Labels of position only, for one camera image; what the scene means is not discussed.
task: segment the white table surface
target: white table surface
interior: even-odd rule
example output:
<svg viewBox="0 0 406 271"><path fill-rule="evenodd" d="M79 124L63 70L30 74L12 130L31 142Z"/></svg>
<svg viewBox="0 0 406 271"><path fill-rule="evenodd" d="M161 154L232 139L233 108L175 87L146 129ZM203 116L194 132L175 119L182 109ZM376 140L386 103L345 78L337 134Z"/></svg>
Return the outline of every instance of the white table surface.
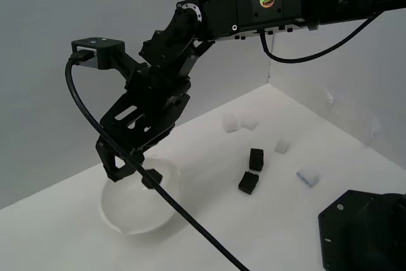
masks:
<svg viewBox="0 0 406 271"><path fill-rule="evenodd" d="M229 112L259 125L226 134ZM273 151L279 138L292 142L285 155ZM249 196L237 185L251 147L265 150L265 166ZM323 270L319 212L348 189L406 192L405 170L270 85L175 128L148 153L180 168L186 210L250 270ZM301 166L320 172L316 187L299 181ZM0 210L0 269L236 270L179 215L144 235L108 228L98 211L105 181L99 164Z"/></svg>

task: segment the black metal bracket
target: black metal bracket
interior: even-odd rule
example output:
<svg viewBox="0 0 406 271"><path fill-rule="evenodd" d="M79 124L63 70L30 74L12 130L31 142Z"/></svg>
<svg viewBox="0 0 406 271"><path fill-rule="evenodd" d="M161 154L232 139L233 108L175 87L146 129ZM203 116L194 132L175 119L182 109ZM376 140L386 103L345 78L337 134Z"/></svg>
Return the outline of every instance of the black metal bracket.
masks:
<svg viewBox="0 0 406 271"><path fill-rule="evenodd" d="M406 197L348 190L318 216L327 271L406 270Z"/></svg>

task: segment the white backdrop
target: white backdrop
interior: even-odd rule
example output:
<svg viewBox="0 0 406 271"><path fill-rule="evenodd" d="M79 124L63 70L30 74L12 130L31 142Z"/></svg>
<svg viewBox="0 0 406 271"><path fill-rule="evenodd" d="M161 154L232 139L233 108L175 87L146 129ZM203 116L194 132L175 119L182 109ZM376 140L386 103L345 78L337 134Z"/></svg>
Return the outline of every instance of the white backdrop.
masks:
<svg viewBox="0 0 406 271"><path fill-rule="evenodd" d="M97 134L74 105L63 70L70 42L100 36L137 54L181 0L0 0L0 208L99 163ZM259 39L218 43L191 73L185 122L265 84ZM96 117L124 92L115 71L74 69Z"/></svg>
<svg viewBox="0 0 406 271"><path fill-rule="evenodd" d="M405 19L406 10L385 12L327 56L296 65L272 62L270 83L406 168ZM277 34L273 54L296 58L322 51L361 23ZM334 97L332 107L322 98L326 90Z"/></svg>

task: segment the black cable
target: black cable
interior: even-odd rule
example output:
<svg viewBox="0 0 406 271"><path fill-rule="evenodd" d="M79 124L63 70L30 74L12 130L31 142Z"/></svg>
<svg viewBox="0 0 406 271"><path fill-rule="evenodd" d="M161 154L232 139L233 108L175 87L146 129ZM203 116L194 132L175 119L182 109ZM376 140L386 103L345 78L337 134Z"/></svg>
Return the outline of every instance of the black cable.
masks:
<svg viewBox="0 0 406 271"><path fill-rule="evenodd" d="M265 38L265 33L261 33L259 36L261 38L261 44L262 44L262 48L264 49L265 54L268 55L272 60L275 60L276 62L280 62L280 63L304 63L304 62L309 62L310 60L315 60L316 58L322 57L322 56L338 49L343 44L347 43L351 38L356 36L359 32L361 32L364 28L366 28L366 26L368 26L371 22L373 22L375 20L375 18L377 18L380 14L382 14L382 13L376 13L373 17L368 18L358 28L356 28L349 36L347 36L346 38L344 38L342 41L338 42L337 44L331 46L330 48L327 48L326 50L321 51L319 53L316 53L316 54L313 54L310 56L300 57L300 58L280 58L280 57L273 55L272 53L270 53L270 51L268 49L268 45L266 43L266 38Z"/></svg>
<svg viewBox="0 0 406 271"><path fill-rule="evenodd" d="M93 52L86 51L88 53L80 53L76 52L71 55L69 58L66 67L65 67L65 78L66 83L68 85L68 89L72 98L74 99L76 105L78 106L79 110L85 116L85 118L89 121L89 123L94 127L95 130L108 142L108 144L113 147L113 149L135 170L137 170L146 181L152 185L152 187L158 192L159 195L162 196L184 219L192 225L200 234L202 234L218 251L221 252L233 265L235 265L241 271L249 271L247 267L245 267L236 257L234 257L224 246L213 237L199 222L197 222L183 207L181 207L160 185L157 183L150 173L146 171L141 164L134 161L132 156L126 152L119 144L117 144L114 139L108 135L108 133L103 129L98 121L91 115L89 110L83 104L79 94L76 91L75 84L72 78L72 66L77 62L82 62L84 57L90 59L94 56Z"/></svg>

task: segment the white wall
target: white wall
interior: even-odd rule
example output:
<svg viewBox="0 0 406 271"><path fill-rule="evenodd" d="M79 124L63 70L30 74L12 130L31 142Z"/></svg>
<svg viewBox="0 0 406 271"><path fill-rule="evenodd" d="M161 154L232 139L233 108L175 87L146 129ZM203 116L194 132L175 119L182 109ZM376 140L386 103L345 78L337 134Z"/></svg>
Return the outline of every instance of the white wall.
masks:
<svg viewBox="0 0 406 271"><path fill-rule="evenodd" d="M270 83L406 168L405 20L406 10L385 12L349 43L318 60L297 65L272 62ZM277 34L273 54L296 58L316 53L360 24ZM315 97L323 95L320 88L334 97L332 107ZM374 120L381 130L368 140Z"/></svg>
<svg viewBox="0 0 406 271"><path fill-rule="evenodd" d="M165 29L181 0L0 0L0 208L96 163L97 134L74 105L63 70L70 42L91 36L126 42L136 56ZM267 82L258 39L218 43L191 73L185 122ZM115 71L75 69L96 117L124 92Z"/></svg>

